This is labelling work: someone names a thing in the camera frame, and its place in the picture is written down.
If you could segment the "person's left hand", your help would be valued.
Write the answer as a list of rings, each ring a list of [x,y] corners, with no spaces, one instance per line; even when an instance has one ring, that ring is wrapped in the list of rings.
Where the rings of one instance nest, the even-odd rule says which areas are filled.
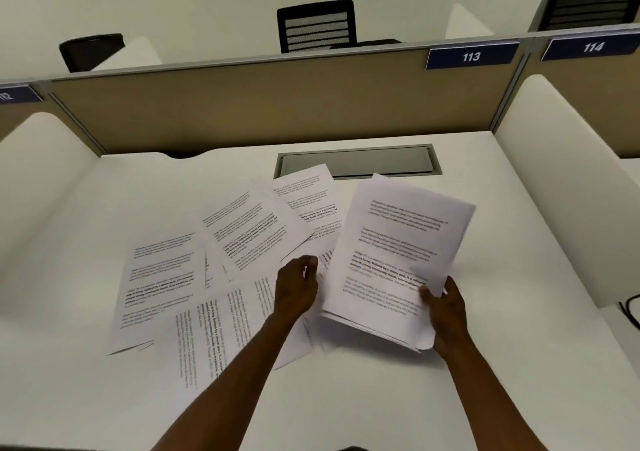
[[[286,290],[285,265],[277,273],[274,313],[279,317],[287,317],[295,321],[303,313],[307,312],[316,301],[319,284],[317,291]]]

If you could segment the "person's right hand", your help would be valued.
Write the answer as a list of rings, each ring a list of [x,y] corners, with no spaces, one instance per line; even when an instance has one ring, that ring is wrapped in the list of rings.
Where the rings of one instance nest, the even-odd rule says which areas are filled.
[[[429,311],[429,320],[435,330],[434,349],[449,364],[473,346],[468,332],[466,305],[460,290],[450,276],[446,278],[441,295],[442,306]]]

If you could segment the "stack of printed papers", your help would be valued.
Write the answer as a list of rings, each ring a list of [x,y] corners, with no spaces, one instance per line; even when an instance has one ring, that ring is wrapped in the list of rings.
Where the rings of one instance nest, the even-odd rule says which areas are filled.
[[[321,288],[319,314],[414,352],[435,331],[419,288],[441,296],[476,205],[375,173],[360,180]]]

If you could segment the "person's left forearm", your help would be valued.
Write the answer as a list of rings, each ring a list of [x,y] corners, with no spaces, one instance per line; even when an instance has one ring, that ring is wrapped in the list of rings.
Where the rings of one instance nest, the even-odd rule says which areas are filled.
[[[268,376],[300,315],[275,310],[151,451],[239,451]]]

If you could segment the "person's right forearm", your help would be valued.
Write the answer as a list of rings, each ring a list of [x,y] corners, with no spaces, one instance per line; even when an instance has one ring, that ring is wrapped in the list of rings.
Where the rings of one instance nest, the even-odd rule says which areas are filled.
[[[452,376],[477,451],[548,451],[468,334],[436,336],[435,350]]]

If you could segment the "printed white paper sheet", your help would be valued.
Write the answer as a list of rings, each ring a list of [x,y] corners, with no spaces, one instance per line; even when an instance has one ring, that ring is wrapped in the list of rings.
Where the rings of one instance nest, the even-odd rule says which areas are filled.
[[[152,342],[156,319],[205,289],[205,248],[196,229],[181,227],[136,240],[120,279],[108,354]]]
[[[273,313],[277,272],[209,289],[159,321],[154,345],[177,413],[213,383]]]
[[[317,258],[318,265],[317,270],[320,273],[324,273],[330,266],[332,261],[333,251],[339,239],[339,232],[331,235],[318,237],[312,241],[311,254]]]
[[[208,288],[279,263],[314,232],[272,186],[251,180],[198,208]]]
[[[284,175],[271,187],[312,230],[309,242],[334,243],[344,220],[337,184],[326,164]]]

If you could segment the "beige desk partition panel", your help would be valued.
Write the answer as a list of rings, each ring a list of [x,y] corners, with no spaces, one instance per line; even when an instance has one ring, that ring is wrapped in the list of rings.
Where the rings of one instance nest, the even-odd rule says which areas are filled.
[[[431,48],[519,41],[510,64],[426,70]],[[488,131],[523,38],[135,68],[52,80],[102,154]]]
[[[82,123],[54,93],[52,81],[0,81],[0,84],[29,84],[44,98],[44,102],[40,103],[0,106],[0,141],[4,140],[31,115],[48,113],[64,123],[78,139],[95,153],[102,154],[102,148],[95,143],[92,135],[86,131]]]
[[[640,33],[640,23],[528,33],[525,50],[494,116],[496,132],[524,81],[540,74],[622,158],[640,158],[640,46],[626,56],[542,61],[551,40]]]

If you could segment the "white curved side divider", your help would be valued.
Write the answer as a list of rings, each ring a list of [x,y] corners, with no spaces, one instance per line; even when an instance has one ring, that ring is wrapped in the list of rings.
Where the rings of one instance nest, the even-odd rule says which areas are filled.
[[[455,3],[452,6],[445,30],[445,40],[489,37],[494,35],[494,32],[485,26],[484,23],[469,12],[462,4]]]
[[[159,66],[162,64],[161,58],[149,39],[145,36],[140,36],[94,67],[91,72]]]
[[[30,115],[0,141],[0,315],[9,269],[98,160],[50,113]]]
[[[544,76],[495,137],[596,305],[640,294],[640,186]]]

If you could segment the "black mesh office chair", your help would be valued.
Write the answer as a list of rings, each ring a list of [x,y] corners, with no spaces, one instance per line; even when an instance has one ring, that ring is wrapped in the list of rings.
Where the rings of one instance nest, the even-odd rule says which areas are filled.
[[[313,2],[276,12],[281,53],[400,44],[396,39],[358,41],[352,0]]]

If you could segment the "blue desk number plate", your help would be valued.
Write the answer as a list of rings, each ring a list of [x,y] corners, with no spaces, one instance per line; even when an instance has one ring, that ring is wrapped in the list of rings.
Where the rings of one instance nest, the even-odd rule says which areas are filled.
[[[425,69],[507,65],[512,62],[519,46],[519,41],[503,41],[431,48]]]
[[[640,46],[640,33],[556,38],[549,42],[542,61],[626,56]]]
[[[44,98],[29,84],[0,84],[0,106],[40,102]]]

